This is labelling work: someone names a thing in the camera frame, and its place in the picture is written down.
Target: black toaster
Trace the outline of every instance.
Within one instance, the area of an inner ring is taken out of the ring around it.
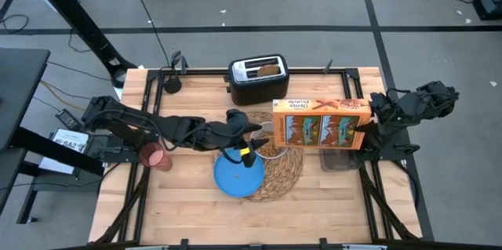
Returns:
[[[258,70],[267,65],[277,66],[277,74],[259,77]],[[251,105],[281,99],[288,92],[288,65],[280,54],[235,60],[228,66],[228,76],[225,81],[230,83],[227,92],[231,94],[235,105]]]

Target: round wicker mat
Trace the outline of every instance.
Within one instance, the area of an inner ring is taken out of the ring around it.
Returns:
[[[255,124],[272,119],[272,114],[266,112],[250,112],[247,115],[249,121]],[[250,135],[250,133],[244,135],[244,138],[249,140]],[[304,166],[304,151],[303,149],[289,148],[286,154],[278,159],[262,158],[262,160],[265,165],[264,181],[253,195],[243,198],[246,201],[273,201],[288,193],[300,178]]]

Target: cereal box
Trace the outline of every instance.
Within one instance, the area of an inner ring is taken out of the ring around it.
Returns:
[[[355,128],[371,117],[368,100],[274,100],[272,104],[277,147],[357,150],[364,132]]]

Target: gray floor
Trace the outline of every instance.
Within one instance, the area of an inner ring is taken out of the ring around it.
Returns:
[[[364,0],[144,0],[158,27],[256,25],[369,26]],[[482,22],[471,5],[455,0],[373,0],[382,26],[498,25]],[[140,0],[84,0],[82,5],[100,27],[150,27]],[[31,18],[30,29],[67,29],[68,25],[41,0],[14,0],[7,15]],[[19,22],[9,22],[16,26]],[[424,121],[409,130],[420,181],[437,241],[502,245],[502,160],[498,140],[502,121],[500,32],[383,33],[395,83],[414,89],[442,80],[460,92],[453,114]],[[108,34],[128,60],[145,67],[165,65],[153,34]],[[91,53],[67,47],[67,35],[0,35],[0,47],[43,48],[50,60],[92,74],[106,71]],[[255,32],[160,34],[168,53],[183,51],[191,67],[225,67],[234,59],[281,53],[292,66],[380,66],[371,32]],[[85,45],[74,37],[74,46]],[[112,95],[107,82],[49,65],[44,80],[85,96]],[[499,83],[492,86],[490,82]],[[35,95],[58,108],[64,105],[45,90]],[[82,100],[72,100],[85,106]],[[81,112],[70,109],[75,115]],[[55,110],[33,100],[23,125],[42,135],[60,127]],[[36,155],[30,156],[36,161]],[[28,181],[20,176],[18,183]],[[95,194],[42,193],[33,209],[38,223],[16,225],[26,188],[15,189],[0,217],[5,248],[44,249],[83,245],[93,219]]]

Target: wooden table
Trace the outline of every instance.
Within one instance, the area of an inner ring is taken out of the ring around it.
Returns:
[[[360,67],[359,74],[365,98],[371,92],[384,91],[378,67]],[[146,70],[129,70],[122,95],[125,105],[141,108],[146,75]],[[181,81],[179,93],[163,93],[161,116],[190,115],[224,121],[225,111],[236,107],[221,76],[182,76]],[[291,75],[286,98],[343,99],[341,78]],[[148,110],[152,112],[153,101]],[[239,110],[271,111],[271,105],[263,103]],[[266,203],[243,201],[219,191],[213,180],[210,153],[176,149],[169,155],[173,159],[169,172],[151,171],[141,245],[179,245],[182,238],[188,238],[191,245],[317,244],[320,237],[326,237],[329,243],[371,242],[358,171],[323,172],[317,150],[305,150],[304,168],[293,190]],[[122,208],[129,169],[129,164],[121,164],[104,179],[90,241],[104,233]],[[406,174],[390,162],[381,162],[380,172],[388,204],[409,230],[420,236]],[[376,203],[373,206],[379,235],[384,237],[380,211]],[[133,210],[128,239],[133,235],[135,215]]]

